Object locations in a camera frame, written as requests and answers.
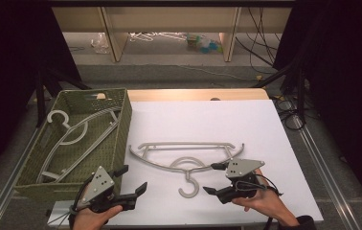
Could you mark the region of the aluminium rail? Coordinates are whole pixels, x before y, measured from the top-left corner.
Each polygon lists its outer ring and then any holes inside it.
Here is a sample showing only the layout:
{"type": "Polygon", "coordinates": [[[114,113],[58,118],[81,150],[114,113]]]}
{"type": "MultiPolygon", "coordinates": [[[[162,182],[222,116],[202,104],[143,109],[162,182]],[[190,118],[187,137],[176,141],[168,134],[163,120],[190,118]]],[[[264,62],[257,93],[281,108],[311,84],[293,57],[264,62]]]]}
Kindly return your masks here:
{"type": "Polygon", "coordinates": [[[310,158],[312,159],[312,162],[325,185],[330,200],[332,201],[340,219],[344,223],[345,228],[347,230],[361,230],[354,211],[346,201],[344,193],[339,188],[332,172],[328,168],[328,165],[317,147],[309,129],[307,128],[305,121],[298,115],[294,116],[293,121],[300,132],[310,158]]]}
{"type": "Polygon", "coordinates": [[[38,135],[38,132],[39,132],[39,128],[37,127],[34,130],[32,136],[30,137],[28,144],[26,145],[26,147],[22,151],[20,157],[18,158],[5,186],[0,191],[0,220],[4,216],[4,213],[7,210],[8,206],[11,202],[11,198],[14,194],[13,187],[16,184],[18,173],[20,172],[20,170],[29,154],[30,147],[33,145],[34,139],[38,135]]]}

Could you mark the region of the black metal stand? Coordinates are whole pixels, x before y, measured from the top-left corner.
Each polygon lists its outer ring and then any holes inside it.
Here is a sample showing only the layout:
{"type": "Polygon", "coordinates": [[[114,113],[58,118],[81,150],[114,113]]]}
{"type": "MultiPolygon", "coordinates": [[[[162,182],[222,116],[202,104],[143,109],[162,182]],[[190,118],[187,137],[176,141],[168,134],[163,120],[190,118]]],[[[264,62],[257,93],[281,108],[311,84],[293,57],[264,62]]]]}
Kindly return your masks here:
{"type": "Polygon", "coordinates": [[[53,97],[56,97],[58,93],[62,90],[62,87],[59,84],[61,81],[68,82],[69,84],[81,90],[89,89],[89,86],[81,82],[80,77],[71,78],[70,76],[65,75],[61,71],[58,71],[57,69],[51,67],[40,68],[35,76],[37,127],[41,127],[46,117],[44,89],[47,89],[53,97]]]}
{"type": "Polygon", "coordinates": [[[265,80],[254,85],[254,88],[263,88],[269,83],[284,77],[284,81],[281,85],[281,92],[285,94],[288,91],[297,89],[297,106],[296,115],[305,124],[305,72],[303,71],[303,65],[300,60],[292,60],[281,70],[272,74],[265,80]]]}

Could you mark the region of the grey plastic clothes hanger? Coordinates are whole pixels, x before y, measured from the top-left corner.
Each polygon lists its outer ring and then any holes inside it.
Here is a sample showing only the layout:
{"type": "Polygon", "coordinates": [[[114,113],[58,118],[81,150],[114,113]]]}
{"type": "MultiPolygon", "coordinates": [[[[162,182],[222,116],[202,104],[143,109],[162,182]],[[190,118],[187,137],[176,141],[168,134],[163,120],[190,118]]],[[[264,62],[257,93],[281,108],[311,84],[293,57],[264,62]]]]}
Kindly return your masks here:
{"type": "Polygon", "coordinates": [[[61,115],[63,117],[62,125],[66,128],[66,132],[59,138],[59,140],[54,144],[50,152],[48,153],[46,159],[43,162],[42,167],[40,168],[39,174],[37,176],[36,182],[43,183],[45,178],[51,178],[54,183],[61,182],[68,174],[70,174],[97,146],[99,146],[112,132],[113,130],[119,125],[119,115],[121,109],[117,106],[108,107],[106,109],[100,110],[95,112],[81,121],[79,121],[76,125],[70,126],[69,115],[63,110],[52,110],[47,115],[47,122],[51,124],[54,121],[55,115],[61,115]],[[52,163],[54,156],[56,155],[57,149],[61,146],[72,146],[78,143],[83,137],[87,134],[89,124],[91,121],[100,118],[108,114],[111,118],[109,122],[109,126],[107,129],[96,139],[96,141],[79,157],[77,158],[74,163],[66,169],[63,169],[61,174],[49,172],[48,169],[52,163]],[[80,135],[74,139],[67,141],[67,137],[76,131],[79,127],[82,128],[82,132],[80,135]]]}
{"type": "Polygon", "coordinates": [[[132,146],[129,146],[128,149],[134,157],[145,164],[163,171],[184,174],[186,182],[193,185],[193,190],[186,192],[183,188],[179,188],[178,194],[184,198],[193,198],[197,196],[200,188],[199,182],[192,174],[208,171],[212,167],[211,163],[205,163],[202,159],[193,155],[180,155],[170,163],[161,163],[150,159],[148,155],[155,151],[191,150],[193,153],[196,153],[200,150],[222,150],[225,156],[218,160],[217,163],[224,164],[240,155],[245,149],[245,144],[241,144],[237,148],[235,145],[227,142],[147,142],[141,144],[136,149],[132,146]]]}

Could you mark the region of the light wooden desk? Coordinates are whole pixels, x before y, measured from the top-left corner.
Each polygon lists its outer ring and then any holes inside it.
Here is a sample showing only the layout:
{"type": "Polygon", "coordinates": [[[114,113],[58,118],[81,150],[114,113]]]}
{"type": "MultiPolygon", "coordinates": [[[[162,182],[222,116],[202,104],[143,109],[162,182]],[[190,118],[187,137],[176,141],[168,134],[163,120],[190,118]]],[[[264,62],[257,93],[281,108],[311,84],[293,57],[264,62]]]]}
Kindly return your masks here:
{"type": "Polygon", "coordinates": [[[114,62],[121,60],[133,32],[217,33],[224,60],[232,60],[236,35],[258,27],[268,34],[284,31],[290,8],[266,7],[53,7],[60,29],[104,33],[114,62]]]}

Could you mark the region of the white paper sheet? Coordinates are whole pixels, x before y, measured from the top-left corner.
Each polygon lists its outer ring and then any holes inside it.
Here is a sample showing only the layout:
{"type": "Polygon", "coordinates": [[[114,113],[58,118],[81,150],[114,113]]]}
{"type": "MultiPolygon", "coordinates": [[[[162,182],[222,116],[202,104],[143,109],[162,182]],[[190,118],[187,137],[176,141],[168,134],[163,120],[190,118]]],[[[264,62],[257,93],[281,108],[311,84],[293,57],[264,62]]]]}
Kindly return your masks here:
{"type": "MultiPolygon", "coordinates": [[[[278,187],[283,202],[296,216],[310,215],[322,220],[322,214],[308,187],[293,148],[272,102],[192,101],[135,102],[128,135],[128,145],[134,149],[147,142],[227,142],[237,148],[245,144],[243,159],[263,161],[262,173],[278,187]]],[[[205,163],[221,160],[222,150],[155,151],[148,155],[154,161],[170,163],[180,155],[193,155],[205,163]]],[[[229,185],[223,171],[194,172],[199,192],[184,198],[193,185],[181,172],[168,172],[152,167],[134,157],[129,149],[125,155],[129,167],[123,177],[123,193],[131,193],[142,183],[147,191],[138,199],[132,211],[112,218],[111,228],[240,226],[264,223],[264,215],[245,212],[234,204],[222,204],[202,187],[217,189],[229,185]]]]}

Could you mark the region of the person's left hand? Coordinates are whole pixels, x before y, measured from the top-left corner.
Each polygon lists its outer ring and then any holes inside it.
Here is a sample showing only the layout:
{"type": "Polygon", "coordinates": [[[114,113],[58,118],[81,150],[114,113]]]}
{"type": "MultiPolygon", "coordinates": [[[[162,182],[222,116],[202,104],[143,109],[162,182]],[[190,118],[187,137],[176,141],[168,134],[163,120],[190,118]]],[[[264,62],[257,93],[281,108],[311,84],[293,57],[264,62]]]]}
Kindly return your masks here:
{"type": "Polygon", "coordinates": [[[121,205],[111,207],[102,213],[83,209],[76,215],[72,230],[101,230],[110,219],[117,216],[122,210],[121,205]]]}

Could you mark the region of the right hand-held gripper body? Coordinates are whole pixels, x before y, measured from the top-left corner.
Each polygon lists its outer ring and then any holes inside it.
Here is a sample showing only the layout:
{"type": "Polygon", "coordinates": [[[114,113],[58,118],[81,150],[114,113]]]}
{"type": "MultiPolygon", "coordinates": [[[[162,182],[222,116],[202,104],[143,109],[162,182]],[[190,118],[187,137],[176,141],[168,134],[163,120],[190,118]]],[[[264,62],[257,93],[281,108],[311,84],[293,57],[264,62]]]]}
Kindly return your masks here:
{"type": "Polygon", "coordinates": [[[225,176],[231,181],[231,185],[219,191],[219,201],[222,204],[237,197],[253,197],[258,190],[265,188],[256,173],[264,165],[262,161],[233,158],[228,162],[225,176]]]}

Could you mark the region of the dark curtain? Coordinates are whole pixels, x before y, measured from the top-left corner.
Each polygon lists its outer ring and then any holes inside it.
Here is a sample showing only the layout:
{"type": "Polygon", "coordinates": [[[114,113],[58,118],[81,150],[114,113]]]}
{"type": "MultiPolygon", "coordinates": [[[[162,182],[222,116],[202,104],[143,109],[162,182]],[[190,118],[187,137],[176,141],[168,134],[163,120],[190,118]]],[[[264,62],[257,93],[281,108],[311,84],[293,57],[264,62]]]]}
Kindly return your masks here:
{"type": "Polygon", "coordinates": [[[0,0],[0,155],[38,79],[53,93],[79,71],[47,0],[0,0]]]}
{"type": "Polygon", "coordinates": [[[316,24],[305,75],[318,112],[362,185],[362,0],[295,0],[274,67],[294,58],[316,24]]]}

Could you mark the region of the green woven basket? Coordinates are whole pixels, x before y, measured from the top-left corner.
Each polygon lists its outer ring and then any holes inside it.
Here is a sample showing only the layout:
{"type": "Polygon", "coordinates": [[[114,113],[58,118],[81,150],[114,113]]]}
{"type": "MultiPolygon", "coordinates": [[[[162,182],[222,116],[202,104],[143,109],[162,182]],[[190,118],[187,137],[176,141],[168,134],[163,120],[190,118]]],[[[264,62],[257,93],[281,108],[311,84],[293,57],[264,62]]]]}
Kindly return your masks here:
{"type": "MultiPolygon", "coordinates": [[[[65,111],[70,117],[69,125],[73,126],[95,112],[114,106],[121,110],[118,112],[119,125],[58,183],[54,183],[51,178],[45,178],[43,183],[36,182],[48,153],[66,132],[66,128],[62,125],[63,117],[61,115],[55,115],[51,124],[47,122],[46,116],[19,173],[14,189],[22,196],[38,201],[70,200],[76,196],[83,181],[97,167],[102,166],[108,171],[119,169],[124,164],[126,141],[132,116],[132,107],[126,89],[64,90],[57,95],[50,112],[57,109],[65,111]]],[[[82,140],[72,146],[61,146],[57,149],[48,171],[61,174],[63,169],[71,166],[107,129],[110,121],[111,118],[108,114],[91,121],[87,134],[82,140]]],[[[67,141],[76,139],[81,132],[82,128],[79,127],[67,137],[67,141]]]]}

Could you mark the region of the person's right hand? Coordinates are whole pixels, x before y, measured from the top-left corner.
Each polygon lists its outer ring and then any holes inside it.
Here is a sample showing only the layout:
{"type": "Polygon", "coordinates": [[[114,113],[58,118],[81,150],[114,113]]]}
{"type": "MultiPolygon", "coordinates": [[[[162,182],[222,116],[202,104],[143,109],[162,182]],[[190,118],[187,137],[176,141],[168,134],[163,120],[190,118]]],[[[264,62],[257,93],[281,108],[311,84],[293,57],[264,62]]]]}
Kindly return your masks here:
{"type": "Polygon", "coordinates": [[[272,190],[258,190],[251,198],[237,197],[232,202],[243,207],[245,212],[254,209],[269,218],[275,219],[280,226],[296,227],[300,225],[300,222],[272,190]]]}

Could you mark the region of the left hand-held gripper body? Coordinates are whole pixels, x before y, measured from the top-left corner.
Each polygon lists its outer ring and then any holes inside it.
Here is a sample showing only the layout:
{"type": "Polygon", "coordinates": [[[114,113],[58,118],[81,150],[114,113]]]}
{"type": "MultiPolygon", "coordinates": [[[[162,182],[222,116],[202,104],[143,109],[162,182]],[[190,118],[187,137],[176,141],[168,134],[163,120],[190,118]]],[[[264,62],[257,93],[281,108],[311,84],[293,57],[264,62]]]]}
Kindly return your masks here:
{"type": "Polygon", "coordinates": [[[104,167],[99,166],[84,182],[74,202],[74,211],[90,209],[94,213],[102,213],[111,207],[121,205],[124,211],[134,210],[138,196],[133,194],[116,195],[116,182],[104,167]]]}

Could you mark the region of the colourful plastic toys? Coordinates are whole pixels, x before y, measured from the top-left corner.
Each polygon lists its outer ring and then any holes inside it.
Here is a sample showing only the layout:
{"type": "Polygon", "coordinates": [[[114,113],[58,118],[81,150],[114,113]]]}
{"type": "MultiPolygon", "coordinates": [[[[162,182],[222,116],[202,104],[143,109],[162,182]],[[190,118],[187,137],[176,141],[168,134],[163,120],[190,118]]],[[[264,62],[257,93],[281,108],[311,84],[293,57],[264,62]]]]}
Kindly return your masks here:
{"type": "Polygon", "coordinates": [[[186,41],[189,48],[202,54],[209,54],[211,52],[221,54],[223,52],[221,44],[218,41],[209,39],[205,35],[187,34],[186,41]]]}

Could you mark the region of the clear plastic bag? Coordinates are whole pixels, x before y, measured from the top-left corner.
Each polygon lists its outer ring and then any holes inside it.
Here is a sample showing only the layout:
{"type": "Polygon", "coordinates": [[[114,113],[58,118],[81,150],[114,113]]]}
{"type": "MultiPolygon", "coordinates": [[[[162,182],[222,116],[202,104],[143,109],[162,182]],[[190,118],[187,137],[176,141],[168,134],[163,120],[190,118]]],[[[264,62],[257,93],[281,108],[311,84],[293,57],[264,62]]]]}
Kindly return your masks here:
{"type": "Polygon", "coordinates": [[[97,35],[91,39],[90,45],[97,54],[110,53],[105,33],[97,33],[97,35]]]}

